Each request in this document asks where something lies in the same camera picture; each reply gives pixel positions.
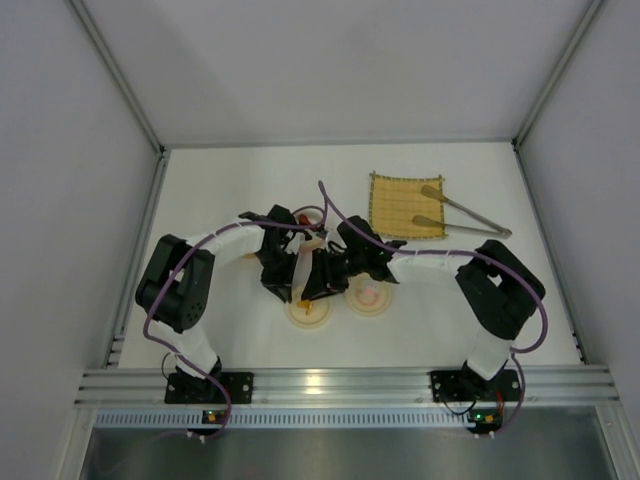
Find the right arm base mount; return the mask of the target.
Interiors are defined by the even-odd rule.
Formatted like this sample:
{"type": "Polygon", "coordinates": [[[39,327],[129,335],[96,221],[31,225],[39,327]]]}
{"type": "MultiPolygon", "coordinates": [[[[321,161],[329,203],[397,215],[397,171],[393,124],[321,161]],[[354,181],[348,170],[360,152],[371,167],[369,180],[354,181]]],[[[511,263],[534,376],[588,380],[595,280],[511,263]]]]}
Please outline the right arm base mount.
{"type": "Polygon", "coordinates": [[[518,372],[510,368],[502,368],[490,380],[481,378],[467,365],[460,369],[432,370],[429,378],[437,403],[493,402],[498,395],[505,402],[515,402],[522,392],[518,372]]]}

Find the pink lunch box bowl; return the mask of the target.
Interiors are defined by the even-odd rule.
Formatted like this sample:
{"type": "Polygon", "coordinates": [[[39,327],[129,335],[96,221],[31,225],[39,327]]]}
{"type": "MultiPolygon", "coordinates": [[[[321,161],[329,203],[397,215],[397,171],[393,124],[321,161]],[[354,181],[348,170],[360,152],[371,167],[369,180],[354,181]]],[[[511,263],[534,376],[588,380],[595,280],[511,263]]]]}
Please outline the pink lunch box bowl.
{"type": "Polygon", "coordinates": [[[308,208],[308,209],[302,209],[302,210],[298,210],[298,211],[294,211],[293,212],[293,215],[296,218],[298,223],[299,223],[298,217],[301,214],[307,216],[307,218],[310,221],[309,225],[319,224],[319,223],[322,222],[322,219],[323,219],[323,212],[321,210],[308,208]]]}

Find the cream lid orange handle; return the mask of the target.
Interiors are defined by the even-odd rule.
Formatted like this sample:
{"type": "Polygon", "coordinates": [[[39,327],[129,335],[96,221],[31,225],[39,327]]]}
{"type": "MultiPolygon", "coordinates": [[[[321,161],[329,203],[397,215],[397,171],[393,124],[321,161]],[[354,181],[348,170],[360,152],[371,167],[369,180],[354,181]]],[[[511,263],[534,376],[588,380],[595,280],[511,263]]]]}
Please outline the cream lid orange handle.
{"type": "Polygon", "coordinates": [[[285,306],[285,314],[289,322],[297,328],[315,330],[324,326],[332,314],[330,299],[315,301],[295,299],[285,306]]]}

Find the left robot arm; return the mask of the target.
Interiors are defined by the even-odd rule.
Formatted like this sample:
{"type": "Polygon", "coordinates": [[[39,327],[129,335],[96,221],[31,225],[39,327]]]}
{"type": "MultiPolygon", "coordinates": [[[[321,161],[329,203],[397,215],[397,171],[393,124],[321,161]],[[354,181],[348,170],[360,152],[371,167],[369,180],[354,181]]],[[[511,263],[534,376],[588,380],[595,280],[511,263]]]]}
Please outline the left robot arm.
{"type": "Polygon", "coordinates": [[[289,303],[300,235],[294,214],[275,205],[265,215],[242,213],[216,232],[189,239],[162,236],[134,297],[147,315],[143,335],[170,349],[177,374],[205,383],[219,379],[221,359],[200,324],[215,269],[254,255],[262,266],[261,285],[289,303]]]}

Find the cream lid pink handle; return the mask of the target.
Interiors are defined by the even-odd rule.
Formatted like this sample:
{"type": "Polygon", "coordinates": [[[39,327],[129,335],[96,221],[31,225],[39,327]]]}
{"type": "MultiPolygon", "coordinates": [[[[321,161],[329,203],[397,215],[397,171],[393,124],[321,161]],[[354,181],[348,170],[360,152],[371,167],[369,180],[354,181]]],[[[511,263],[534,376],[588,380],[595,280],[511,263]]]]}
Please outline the cream lid pink handle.
{"type": "Polygon", "coordinates": [[[388,283],[362,274],[350,280],[344,297],[348,307],[356,315],[377,317],[389,309],[392,303],[392,292],[388,283]]]}

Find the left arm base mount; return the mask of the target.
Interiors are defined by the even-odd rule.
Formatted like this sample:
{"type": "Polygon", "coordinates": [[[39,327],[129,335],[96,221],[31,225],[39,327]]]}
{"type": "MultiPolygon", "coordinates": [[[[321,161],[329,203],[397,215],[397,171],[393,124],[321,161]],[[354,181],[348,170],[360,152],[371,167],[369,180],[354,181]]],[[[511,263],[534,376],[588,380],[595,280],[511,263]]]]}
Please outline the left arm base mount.
{"type": "MultiPolygon", "coordinates": [[[[232,404],[252,403],[254,374],[248,371],[222,371],[218,378],[232,404]]],[[[211,381],[178,370],[168,376],[166,404],[224,404],[225,396],[211,381]]]]}

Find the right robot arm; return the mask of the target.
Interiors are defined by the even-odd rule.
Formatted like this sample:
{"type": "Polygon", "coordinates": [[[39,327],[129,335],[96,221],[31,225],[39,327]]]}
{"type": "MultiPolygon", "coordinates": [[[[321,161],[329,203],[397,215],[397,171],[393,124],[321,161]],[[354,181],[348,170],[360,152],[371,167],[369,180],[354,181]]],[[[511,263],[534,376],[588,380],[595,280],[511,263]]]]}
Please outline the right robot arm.
{"type": "Polygon", "coordinates": [[[495,383],[525,323],[542,319],[537,349],[548,332],[541,281],[498,240],[472,251],[413,251],[404,241],[384,242],[360,216],[338,225],[340,245],[312,253],[311,272],[301,299],[314,302],[342,294],[351,280],[366,274],[389,284],[416,283],[448,287],[462,295],[479,323],[471,352],[459,370],[460,386],[478,396],[495,383]]]}

